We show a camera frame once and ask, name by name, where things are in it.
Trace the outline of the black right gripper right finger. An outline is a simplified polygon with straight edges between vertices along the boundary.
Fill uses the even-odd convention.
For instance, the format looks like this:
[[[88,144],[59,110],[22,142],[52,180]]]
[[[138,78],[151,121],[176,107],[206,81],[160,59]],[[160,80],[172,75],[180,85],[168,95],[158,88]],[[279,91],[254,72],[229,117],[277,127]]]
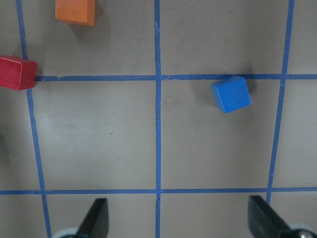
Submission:
[[[291,238],[292,230],[259,195],[248,198],[248,228],[254,238]]]

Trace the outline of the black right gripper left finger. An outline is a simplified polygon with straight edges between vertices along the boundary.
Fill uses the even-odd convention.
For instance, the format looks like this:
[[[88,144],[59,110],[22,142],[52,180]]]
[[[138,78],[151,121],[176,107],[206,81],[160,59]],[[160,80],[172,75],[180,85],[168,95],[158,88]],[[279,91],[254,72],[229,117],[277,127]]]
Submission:
[[[97,198],[79,226],[78,238],[106,238],[109,231],[108,203],[106,198]]]

